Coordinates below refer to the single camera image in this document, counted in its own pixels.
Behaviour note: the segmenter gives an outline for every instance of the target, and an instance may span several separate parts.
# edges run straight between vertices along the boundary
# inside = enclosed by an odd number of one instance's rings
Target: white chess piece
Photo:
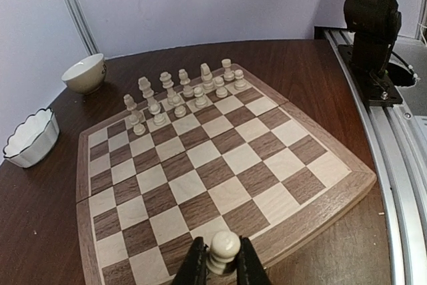
[[[181,97],[179,95],[176,95],[173,98],[172,102],[173,102],[173,106],[175,107],[175,111],[174,111],[175,116],[177,118],[184,117],[185,114],[187,113],[187,110],[185,110],[185,106],[182,104]]]
[[[234,88],[237,90],[243,90],[246,88],[246,80],[243,79],[243,71],[238,69],[234,72],[234,77],[236,81],[234,82]]]
[[[172,99],[177,95],[173,90],[173,81],[170,73],[164,71],[160,74],[160,81],[163,83],[163,88],[167,90],[167,103],[173,106]]]
[[[154,91],[151,89],[151,83],[146,77],[138,79],[139,90],[142,91],[142,97],[147,100],[147,106],[151,106],[155,103]]]
[[[152,114],[153,117],[153,123],[156,126],[162,126],[166,122],[165,116],[160,112],[161,107],[160,104],[155,101],[155,103],[148,107],[148,111],[150,114]]]
[[[197,108],[203,108],[207,105],[206,95],[201,87],[194,88],[195,106]]]
[[[224,79],[225,81],[234,80],[234,71],[232,71],[232,61],[231,59],[221,60],[222,67],[224,67]]]
[[[125,102],[126,109],[130,111],[132,115],[135,115],[138,120],[143,119],[143,114],[138,109],[136,109],[137,104],[135,100],[133,100],[132,96],[130,96],[129,94],[124,95],[123,101]]]
[[[145,133],[144,125],[140,122],[140,120],[136,115],[130,115],[129,121],[133,126],[133,132],[135,133],[135,135],[141,136],[142,134]]]
[[[179,79],[180,84],[183,85],[183,95],[186,98],[191,98],[194,96],[194,90],[193,88],[189,85],[189,83],[191,82],[191,80],[189,80],[188,77],[188,73],[185,71],[185,69],[180,69],[178,71],[178,75],[179,75]]]
[[[232,272],[234,258],[240,250],[240,239],[233,232],[221,231],[216,233],[209,248],[206,266],[217,275]]]
[[[212,90],[214,86],[214,81],[212,79],[211,69],[206,63],[200,65],[201,71],[201,80],[203,81],[203,88],[206,91]]]
[[[228,91],[227,89],[224,87],[225,83],[224,83],[224,79],[222,79],[221,76],[216,77],[215,80],[215,87],[216,87],[216,97],[218,98],[225,98],[228,96]]]

